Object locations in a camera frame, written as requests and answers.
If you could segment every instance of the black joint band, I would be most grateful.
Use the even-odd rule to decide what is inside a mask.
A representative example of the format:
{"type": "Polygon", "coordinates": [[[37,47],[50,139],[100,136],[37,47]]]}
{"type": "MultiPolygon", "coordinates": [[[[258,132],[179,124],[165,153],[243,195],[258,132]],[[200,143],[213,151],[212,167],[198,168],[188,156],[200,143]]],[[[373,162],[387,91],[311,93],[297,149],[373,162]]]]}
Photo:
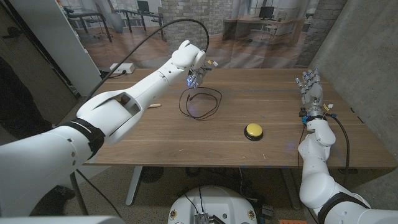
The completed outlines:
{"type": "Polygon", "coordinates": [[[94,127],[83,119],[77,118],[73,121],[66,122],[62,126],[68,126],[76,129],[88,139],[88,146],[93,152],[88,159],[91,159],[104,144],[105,134],[99,128],[94,127]]]}
{"type": "Polygon", "coordinates": [[[353,203],[357,203],[358,205],[363,206],[364,208],[369,208],[367,205],[365,205],[363,202],[361,202],[360,200],[349,196],[346,193],[340,192],[335,194],[334,196],[332,196],[321,208],[321,210],[318,213],[318,221],[319,224],[325,224],[325,219],[326,216],[328,215],[328,213],[330,212],[330,210],[338,205],[341,202],[353,202],[353,203]]]}
{"type": "Polygon", "coordinates": [[[311,116],[311,117],[307,118],[306,122],[308,123],[308,122],[313,121],[315,119],[324,119],[324,120],[326,120],[325,116],[317,115],[317,116],[311,116]]]}

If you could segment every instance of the office desk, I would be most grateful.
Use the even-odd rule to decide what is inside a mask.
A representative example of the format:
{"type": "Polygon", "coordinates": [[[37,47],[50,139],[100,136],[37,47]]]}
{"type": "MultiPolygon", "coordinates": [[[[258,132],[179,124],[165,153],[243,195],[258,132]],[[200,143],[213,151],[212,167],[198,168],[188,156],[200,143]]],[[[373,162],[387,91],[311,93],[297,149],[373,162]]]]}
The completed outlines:
{"type": "Polygon", "coordinates": [[[258,17],[252,17],[251,15],[242,16],[234,19],[224,19],[223,24],[223,40],[235,39],[245,37],[250,33],[251,26],[248,24],[270,24],[277,26],[287,26],[295,24],[295,28],[289,40],[289,45],[295,45],[299,41],[301,30],[303,29],[305,17],[295,18],[289,21],[273,21],[273,20],[262,20],[258,17]]]}
{"type": "Polygon", "coordinates": [[[81,10],[82,10],[82,12],[75,13],[75,14],[67,13],[67,16],[68,16],[69,18],[79,18],[79,19],[80,19],[80,22],[81,22],[81,25],[83,26],[83,28],[84,28],[86,34],[88,34],[88,30],[87,30],[87,27],[86,27],[86,24],[85,24],[85,21],[84,21],[83,17],[87,17],[87,16],[100,16],[100,17],[101,17],[101,20],[102,20],[103,23],[104,23],[104,28],[105,28],[105,31],[106,31],[106,35],[108,36],[109,41],[112,42],[111,34],[109,33],[108,26],[107,26],[106,23],[105,23],[105,17],[104,17],[104,15],[102,15],[101,13],[96,12],[96,11],[94,11],[94,10],[89,10],[89,9],[81,9],[81,10]]]}
{"type": "MultiPolygon", "coordinates": [[[[129,88],[153,71],[137,69],[132,75],[108,80],[98,93],[129,88]]],[[[223,99],[216,114],[207,121],[196,121],[179,111],[178,100],[187,87],[185,82],[173,85],[156,100],[155,103],[162,104],[160,108],[148,109],[131,134],[116,145],[105,144],[91,164],[136,167],[127,204],[132,203],[141,166],[297,167],[303,124],[299,118],[301,94],[295,78],[301,77],[303,71],[216,69],[209,72],[203,86],[217,89],[223,99]],[[257,142],[246,139],[243,130],[249,123],[262,126],[263,139],[257,142]]],[[[324,78],[322,85],[324,103],[334,103],[332,113],[338,114],[349,136],[350,167],[395,167],[393,156],[324,78]]],[[[336,144],[327,163],[329,168],[342,168],[345,138],[332,119],[329,124],[336,134],[336,144]]]]}
{"type": "MultiPolygon", "coordinates": [[[[121,13],[124,13],[126,15],[126,20],[127,20],[127,24],[129,26],[130,32],[132,32],[132,30],[131,30],[131,24],[130,24],[130,19],[129,19],[129,13],[141,16],[142,26],[144,27],[145,31],[147,30],[147,27],[145,26],[144,16],[158,18],[159,27],[162,26],[162,18],[163,17],[159,14],[148,14],[148,13],[134,12],[134,11],[126,10],[126,9],[118,9],[118,11],[121,13]]],[[[160,34],[162,36],[162,40],[166,41],[166,38],[163,35],[163,30],[160,30],[160,34]]]]}

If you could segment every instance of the white power strip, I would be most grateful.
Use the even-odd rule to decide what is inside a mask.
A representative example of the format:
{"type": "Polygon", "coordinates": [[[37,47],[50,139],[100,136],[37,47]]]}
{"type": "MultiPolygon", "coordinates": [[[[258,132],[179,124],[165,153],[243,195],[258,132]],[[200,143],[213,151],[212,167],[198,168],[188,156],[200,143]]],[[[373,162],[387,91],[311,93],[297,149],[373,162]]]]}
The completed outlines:
{"type": "MultiPolygon", "coordinates": [[[[112,70],[116,65],[117,65],[117,64],[114,63],[114,64],[111,66],[110,69],[112,70]]],[[[119,66],[119,68],[116,69],[113,73],[114,73],[114,74],[122,74],[122,73],[123,73],[123,70],[125,70],[127,74],[132,74],[132,72],[134,71],[134,69],[136,69],[136,68],[135,68],[135,66],[134,66],[133,63],[122,63],[122,64],[119,66]]]]}

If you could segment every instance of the computer monitor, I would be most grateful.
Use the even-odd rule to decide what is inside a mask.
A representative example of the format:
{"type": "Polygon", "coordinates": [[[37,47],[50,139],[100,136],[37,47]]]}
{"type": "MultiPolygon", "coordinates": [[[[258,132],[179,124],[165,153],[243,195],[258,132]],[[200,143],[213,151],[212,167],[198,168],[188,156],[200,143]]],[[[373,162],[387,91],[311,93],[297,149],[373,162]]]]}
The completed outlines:
{"type": "Polygon", "coordinates": [[[261,7],[259,17],[262,19],[272,19],[275,7],[261,7]]]}
{"type": "Polygon", "coordinates": [[[138,3],[138,10],[140,12],[149,12],[149,5],[147,1],[137,1],[138,3]]]}

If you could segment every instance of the white robotic arm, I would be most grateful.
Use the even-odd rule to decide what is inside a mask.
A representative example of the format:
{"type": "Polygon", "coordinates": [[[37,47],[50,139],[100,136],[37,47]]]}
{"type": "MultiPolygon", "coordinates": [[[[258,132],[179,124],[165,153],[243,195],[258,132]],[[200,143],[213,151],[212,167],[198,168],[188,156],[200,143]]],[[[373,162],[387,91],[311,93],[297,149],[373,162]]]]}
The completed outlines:
{"type": "Polygon", "coordinates": [[[398,223],[398,211],[375,210],[360,195],[351,193],[329,175],[326,161],[330,146],[336,141],[322,110],[322,86],[318,70],[303,73],[303,83],[296,78],[307,110],[308,134],[298,146],[303,158],[300,200],[311,208],[319,224],[398,223]]]}
{"type": "Polygon", "coordinates": [[[205,55],[186,40],[166,64],[134,86],[89,100],[76,120],[0,146],[0,216],[28,216],[49,190],[94,156],[104,142],[115,144],[132,131],[170,85],[188,78],[193,80],[188,85],[198,86],[205,55]]]}

